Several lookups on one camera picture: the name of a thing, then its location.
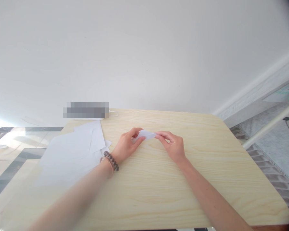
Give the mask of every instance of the hand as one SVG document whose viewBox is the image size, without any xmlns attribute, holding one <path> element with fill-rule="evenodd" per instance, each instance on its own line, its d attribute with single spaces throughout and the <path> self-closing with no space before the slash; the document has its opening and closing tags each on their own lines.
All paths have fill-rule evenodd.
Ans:
<svg viewBox="0 0 289 231">
<path fill-rule="evenodd" d="M 111 153 L 117 163 L 130 157 L 136 151 L 141 142 L 144 141 L 145 137 L 142 136 L 132 144 L 132 138 L 137 137 L 140 130 L 142 130 L 142 128 L 132 128 L 129 132 L 121 135 L 118 144 Z"/>
<path fill-rule="evenodd" d="M 182 137 L 164 131 L 156 132 L 156 134 L 155 138 L 164 145 L 169 157 L 177 165 L 186 160 Z"/>
</svg>

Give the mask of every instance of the metal rod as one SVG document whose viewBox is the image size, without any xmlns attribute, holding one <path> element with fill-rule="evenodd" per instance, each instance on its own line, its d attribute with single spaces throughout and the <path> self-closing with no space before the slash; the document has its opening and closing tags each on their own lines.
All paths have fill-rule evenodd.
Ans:
<svg viewBox="0 0 289 231">
<path fill-rule="evenodd" d="M 244 144 L 243 148 L 247 150 L 252 144 L 259 140 L 262 136 L 272 130 L 278 122 L 282 121 L 285 117 L 289 116 L 289 106 L 283 110 L 278 116 L 272 119 L 267 125 L 263 126 L 255 135 L 249 138 Z"/>
</svg>

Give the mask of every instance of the wood grain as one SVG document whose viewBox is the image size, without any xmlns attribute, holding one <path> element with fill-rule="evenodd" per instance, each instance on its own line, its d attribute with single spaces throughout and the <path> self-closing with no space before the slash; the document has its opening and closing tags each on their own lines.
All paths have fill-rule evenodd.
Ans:
<svg viewBox="0 0 289 231">
<path fill-rule="evenodd" d="M 119 113 L 101 121 L 113 150 L 132 127 L 171 131 L 184 138 L 186 156 L 250 225 L 289 223 L 289 209 L 239 141 L 213 115 L 112 109 Z M 91 121 L 72 120 L 62 130 Z M 41 173 L 37 166 L 28 185 Z M 26 188 L 5 209 L 1 227 L 26 227 L 66 189 Z M 178 167 L 157 139 L 144 141 L 120 166 L 93 202 L 79 230 L 144 230 L 211 226 Z"/>
</svg>

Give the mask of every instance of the left hand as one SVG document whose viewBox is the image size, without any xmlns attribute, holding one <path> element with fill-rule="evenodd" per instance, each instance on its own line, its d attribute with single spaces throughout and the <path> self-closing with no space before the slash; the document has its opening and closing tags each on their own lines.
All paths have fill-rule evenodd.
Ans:
<svg viewBox="0 0 289 231">
<path fill-rule="evenodd" d="M 130 157 L 137 150 L 141 142 L 145 140 L 145 137 L 142 136 L 132 144 L 132 138 L 137 137 L 141 130 L 142 128 L 132 128 L 129 132 L 121 135 L 118 144 L 111 153 L 117 163 L 121 163 Z"/>
</svg>

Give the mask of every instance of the forearm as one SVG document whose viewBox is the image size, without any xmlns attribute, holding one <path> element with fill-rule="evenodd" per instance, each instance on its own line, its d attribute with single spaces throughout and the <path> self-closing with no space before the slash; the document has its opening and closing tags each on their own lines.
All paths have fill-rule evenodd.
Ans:
<svg viewBox="0 0 289 231">
<path fill-rule="evenodd" d="M 72 229 L 86 212 L 101 185 L 110 174 L 109 163 L 102 161 L 45 211 L 29 230 Z"/>
<path fill-rule="evenodd" d="M 193 167 L 188 159 L 179 163 L 178 166 L 186 177 L 205 214 L 217 231 L 252 231 L 252 228 Z"/>
</svg>

